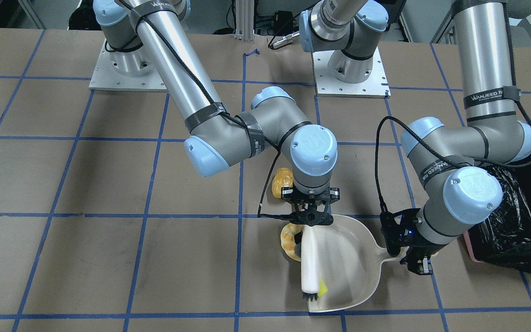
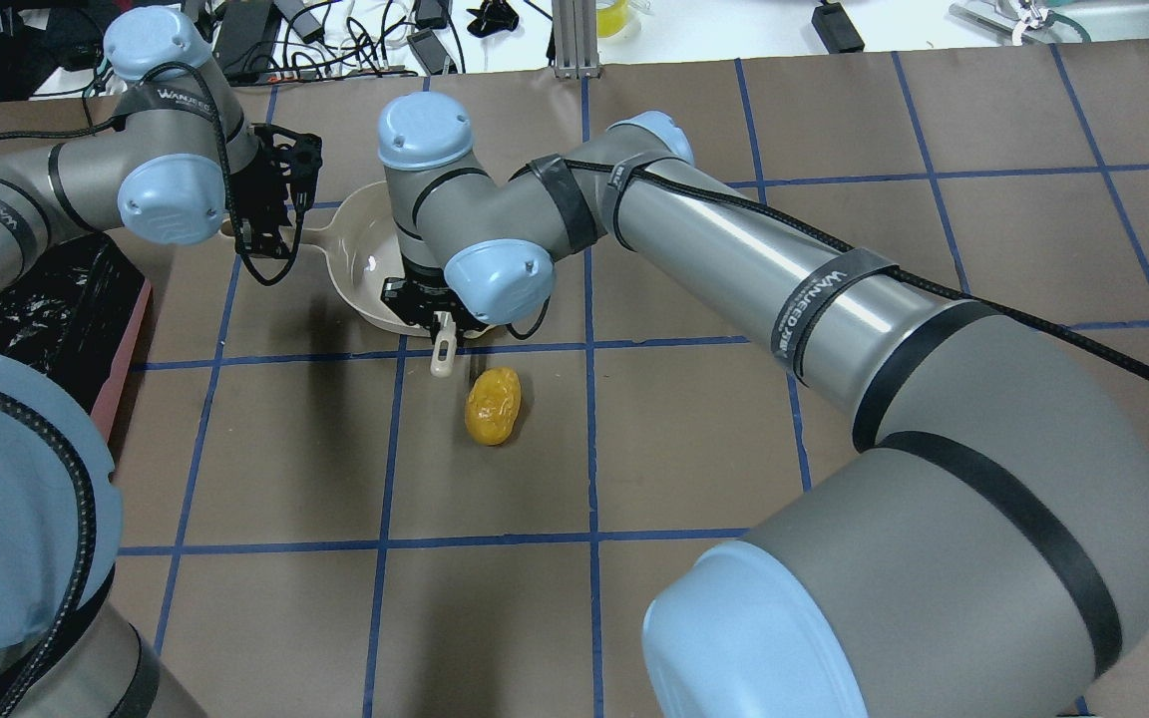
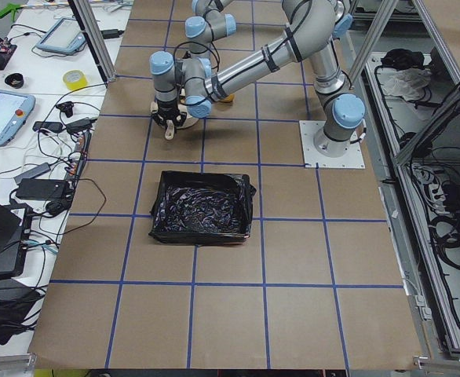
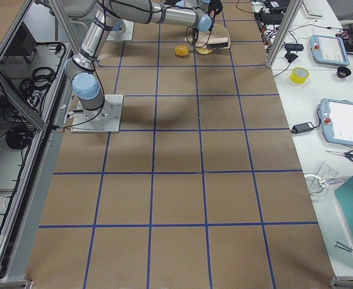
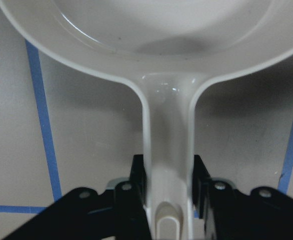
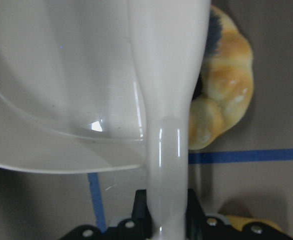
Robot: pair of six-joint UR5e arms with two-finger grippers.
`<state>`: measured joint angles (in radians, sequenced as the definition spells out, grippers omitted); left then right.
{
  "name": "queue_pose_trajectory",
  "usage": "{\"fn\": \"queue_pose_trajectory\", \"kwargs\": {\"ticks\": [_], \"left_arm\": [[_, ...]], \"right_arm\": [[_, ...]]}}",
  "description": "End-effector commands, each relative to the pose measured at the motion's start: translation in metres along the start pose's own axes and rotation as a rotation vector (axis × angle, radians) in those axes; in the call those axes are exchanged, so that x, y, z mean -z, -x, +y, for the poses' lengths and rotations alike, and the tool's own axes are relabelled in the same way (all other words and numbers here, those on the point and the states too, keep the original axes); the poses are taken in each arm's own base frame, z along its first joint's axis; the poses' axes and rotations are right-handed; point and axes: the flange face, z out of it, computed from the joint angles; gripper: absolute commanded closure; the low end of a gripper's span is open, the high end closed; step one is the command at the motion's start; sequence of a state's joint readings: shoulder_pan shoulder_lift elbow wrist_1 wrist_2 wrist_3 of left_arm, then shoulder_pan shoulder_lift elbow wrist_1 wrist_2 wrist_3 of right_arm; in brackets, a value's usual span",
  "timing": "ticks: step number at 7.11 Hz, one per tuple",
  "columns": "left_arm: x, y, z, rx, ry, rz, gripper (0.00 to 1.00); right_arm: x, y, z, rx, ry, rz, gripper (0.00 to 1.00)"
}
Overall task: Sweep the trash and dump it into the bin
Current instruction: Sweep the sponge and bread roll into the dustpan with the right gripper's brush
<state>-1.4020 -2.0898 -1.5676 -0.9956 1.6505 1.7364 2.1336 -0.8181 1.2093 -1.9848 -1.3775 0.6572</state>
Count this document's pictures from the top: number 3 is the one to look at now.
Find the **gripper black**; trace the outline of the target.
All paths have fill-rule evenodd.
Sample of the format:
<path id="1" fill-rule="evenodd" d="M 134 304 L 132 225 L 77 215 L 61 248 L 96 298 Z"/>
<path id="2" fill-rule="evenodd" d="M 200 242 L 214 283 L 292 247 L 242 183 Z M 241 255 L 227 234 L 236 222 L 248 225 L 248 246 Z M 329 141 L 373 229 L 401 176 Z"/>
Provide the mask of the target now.
<path id="1" fill-rule="evenodd" d="M 171 121 L 175 128 L 182 128 L 188 117 L 186 107 L 177 100 L 151 102 L 151 117 L 160 126 L 166 128 Z"/>

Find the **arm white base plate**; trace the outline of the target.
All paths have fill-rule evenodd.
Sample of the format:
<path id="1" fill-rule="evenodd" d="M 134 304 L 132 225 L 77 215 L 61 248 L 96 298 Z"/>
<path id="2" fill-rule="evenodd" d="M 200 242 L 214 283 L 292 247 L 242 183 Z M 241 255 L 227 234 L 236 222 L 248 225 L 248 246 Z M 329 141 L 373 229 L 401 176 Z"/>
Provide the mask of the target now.
<path id="1" fill-rule="evenodd" d="M 332 141 L 324 134 L 324 121 L 299 122 L 304 166 L 321 169 L 363 170 L 365 163 L 357 131 L 348 141 Z"/>

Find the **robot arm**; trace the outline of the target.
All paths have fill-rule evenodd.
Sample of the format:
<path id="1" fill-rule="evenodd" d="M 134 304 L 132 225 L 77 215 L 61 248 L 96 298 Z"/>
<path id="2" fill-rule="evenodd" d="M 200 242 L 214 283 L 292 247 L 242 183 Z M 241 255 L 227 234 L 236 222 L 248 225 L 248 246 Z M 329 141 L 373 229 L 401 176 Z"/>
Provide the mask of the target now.
<path id="1" fill-rule="evenodd" d="M 212 44 L 236 33 L 235 17 L 225 12 L 230 1 L 193 1 L 193 16 L 184 22 L 191 57 L 207 58 Z M 283 1 L 287 26 L 278 42 L 265 47 L 273 54 L 283 46 L 299 62 L 316 53 L 352 26 L 352 15 L 342 1 Z"/>
<path id="2" fill-rule="evenodd" d="M 275 73 L 290 63 L 309 60 L 314 87 L 327 117 L 315 136 L 321 152 L 352 143 L 352 135 L 365 115 L 363 102 L 349 92 L 334 47 L 352 25 L 344 1 L 283 1 L 287 25 L 281 36 L 232 66 L 217 70 L 209 55 L 218 39 L 235 33 L 235 18 L 224 12 L 227 1 L 194 1 L 193 16 L 184 23 L 188 55 L 177 59 L 158 51 L 149 58 L 155 100 L 151 115 L 173 138 L 179 129 L 208 117 L 212 105 L 243 87 Z"/>

